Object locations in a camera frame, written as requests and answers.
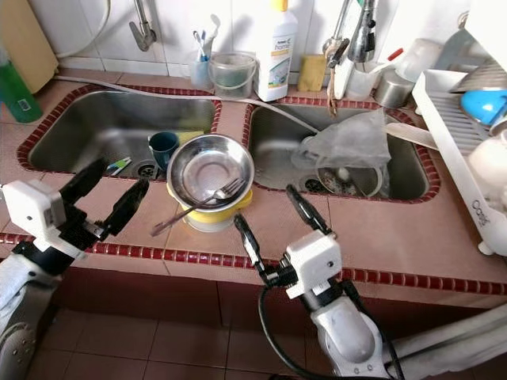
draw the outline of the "fork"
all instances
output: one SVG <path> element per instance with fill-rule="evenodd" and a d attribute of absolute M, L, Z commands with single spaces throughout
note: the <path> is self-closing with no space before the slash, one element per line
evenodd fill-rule
<path fill-rule="evenodd" d="M 167 227 L 172 226 L 175 222 L 182 219 L 184 216 L 190 214 L 195 209 L 204 206 L 206 203 L 208 203 L 210 200 L 228 200 L 232 196 L 234 196 L 239 189 L 245 184 L 245 180 L 236 178 L 235 180 L 232 180 L 228 184 L 222 186 L 218 190 L 216 190 L 212 196 L 209 198 L 194 204 L 187 210 L 180 212 L 179 214 L 175 215 L 171 219 L 166 220 L 165 222 L 160 222 L 158 224 L 155 224 L 153 228 L 151 229 L 150 235 L 155 237 L 159 235 L 163 230 L 165 230 Z"/>

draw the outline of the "green bottle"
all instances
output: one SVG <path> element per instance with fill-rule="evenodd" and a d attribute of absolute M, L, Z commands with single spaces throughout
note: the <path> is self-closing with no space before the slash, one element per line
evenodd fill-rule
<path fill-rule="evenodd" d="M 0 101 L 19 123 L 30 123 L 42 116 L 39 105 L 26 88 L 3 46 L 0 45 Z"/>

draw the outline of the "countertop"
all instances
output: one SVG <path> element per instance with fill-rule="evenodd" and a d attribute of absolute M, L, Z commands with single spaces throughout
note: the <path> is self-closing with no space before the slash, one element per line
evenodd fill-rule
<path fill-rule="evenodd" d="M 61 74 L 122 85 L 189 87 L 189 83 L 181 78 L 71 69 L 64 70 Z M 48 83 L 37 95 L 45 115 L 65 95 L 81 86 L 83 85 L 71 82 Z M 295 89 L 290 89 L 289 95 L 311 98 L 325 96 L 324 92 L 298 93 Z M 241 141 L 246 107 L 246 104 L 223 101 L 217 132 Z M 0 183 L 37 178 L 54 188 L 60 188 L 70 180 L 71 176 L 67 174 L 27 171 L 17 160 L 17 148 L 36 129 L 41 120 L 43 119 L 29 125 L 18 124 L 2 108 Z M 337 233 L 344 267 L 372 271 L 378 273 L 378 276 L 394 273 L 417 275 L 419 279 L 421 276 L 438 278 L 442 282 L 440 289 L 448 289 L 447 299 L 456 299 L 456 292 L 450 291 L 444 281 L 464 279 L 468 280 L 467 287 L 471 282 L 478 282 L 479 288 L 480 282 L 484 282 L 483 286 L 488 287 L 495 283 L 501 287 L 501 291 L 497 294 L 502 296 L 490 297 L 497 297 L 494 303 L 499 303 L 505 300 L 503 284 L 507 284 L 507 264 L 500 256 L 484 256 L 478 251 L 477 244 L 481 239 L 444 162 L 435 151 L 429 150 L 429 155 L 440 176 L 440 190 L 426 202 L 389 203 L 322 195 L 308 195 L 307 198 Z M 91 219 L 104 218 L 110 212 L 114 202 L 132 183 L 133 180 L 128 179 L 103 178 L 86 198 L 78 202 L 78 206 L 88 212 Z M 135 217 L 117 237 L 110 237 L 107 242 L 185 253 L 246 256 L 239 234 L 233 226 L 219 233 L 206 234 L 180 222 L 171 230 L 155 238 L 149 235 L 150 228 L 156 222 L 174 215 L 177 211 L 179 211 L 177 202 L 168 195 L 165 184 L 153 182 Z M 309 228 L 293 210 L 284 192 L 270 191 L 254 185 L 253 202 L 243 211 L 243 214 L 260 243 L 263 257 L 267 259 L 279 259 L 287 244 L 309 232 Z M 0 203 L 0 231 L 8 234 L 26 234 L 10 222 L 3 203 Z M 0 253 L 4 256 L 12 249 L 12 245 L 4 244 L 1 247 Z M 92 254 L 91 258 L 77 262 L 76 265 L 126 272 L 149 272 L 164 276 L 195 276 L 258 283 L 257 275 L 251 269 L 236 270 L 237 268 L 222 268 L 220 265 L 198 265 L 178 260 L 152 258 L 139 259 L 106 253 L 109 255 Z M 367 278 L 364 282 L 371 281 L 372 279 Z M 383 283 L 383 285 L 378 285 L 377 289 L 389 286 L 387 289 L 392 293 L 392 284 L 396 283 L 400 291 L 406 291 L 406 289 L 401 289 L 404 283 L 393 282 L 392 279 L 387 282 L 377 282 Z M 435 289 L 439 286 L 430 286 L 431 281 L 428 282 L 427 288 Z M 452 290 L 461 293 L 468 291 L 468 289 L 454 287 Z M 482 290 L 475 293 L 485 293 L 484 289 Z"/>

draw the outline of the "faucet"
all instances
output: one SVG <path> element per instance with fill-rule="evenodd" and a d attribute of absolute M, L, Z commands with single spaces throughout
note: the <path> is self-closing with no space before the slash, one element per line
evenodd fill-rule
<path fill-rule="evenodd" d="M 151 44 L 157 40 L 157 35 L 154 30 L 150 28 L 150 23 L 146 19 L 146 14 L 144 13 L 142 0 L 134 0 L 135 9 L 137 10 L 137 15 L 139 16 L 139 27 L 141 31 L 137 29 L 134 21 L 130 21 L 128 25 L 130 26 L 130 30 L 132 30 L 132 34 L 134 35 L 135 42 L 141 51 L 148 51 Z"/>
<path fill-rule="evenodd" d="M 351 40 L 343 38 L 341 35 L 349 12 L 350 1 L 343 1 L 334 34 L 322 46 L 327 66 L 331 69 L 341 64 L 347 48 L 349 48 L 347 58 L 355 63 L 367 62 L 373 58 L 375 53 L 375 33 L 372 31 L 375 27 L 375 20 L 373 20 L 375 0 L 363 0 L 359 22 Z"/>

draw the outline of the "yellow bowl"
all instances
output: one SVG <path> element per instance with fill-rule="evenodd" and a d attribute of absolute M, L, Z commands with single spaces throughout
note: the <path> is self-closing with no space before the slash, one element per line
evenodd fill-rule
<path fill-rule="evenodd" d="M 167 192 L 171 194 L 169 185 L 167 186 Z M 252 203 L 253 198 L 253 192 L 252 189 L 250 189 L 243 198 L 237 202 L 236 204 L 233 204 L 231 208 L 227 208 L 226 210 L 221 210 L 217 212 L 201 212 L 201 211 L 192 211 L 190 214 L 187 215 L 187 217 L 195 220 L 199 223 L 206 223 L 206 224 L 213 224 L 213 223 L 221 223 L 228 219 L 231 219 L 237 210 L 240 210 L 242 208 L 247 207 L 249 204 Z M 183 210 L 186 210 L 188 207 L 181 205 Z"/>

